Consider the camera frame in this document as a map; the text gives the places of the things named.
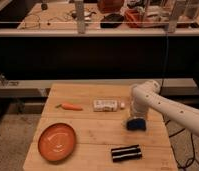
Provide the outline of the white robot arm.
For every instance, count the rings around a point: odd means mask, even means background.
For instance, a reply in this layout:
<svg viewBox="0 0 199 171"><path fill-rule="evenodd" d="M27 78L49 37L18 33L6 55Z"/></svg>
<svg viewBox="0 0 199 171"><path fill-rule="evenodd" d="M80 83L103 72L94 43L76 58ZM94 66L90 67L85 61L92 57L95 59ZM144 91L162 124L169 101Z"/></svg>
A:
<svg viewBox="0 0 199 171"><path fill-rule="evenodd" d="M148 109L152 108L199 137L199 109L162 97L160 89L155 80L134 84L131 87L131 115L145 119Z"/></svg>

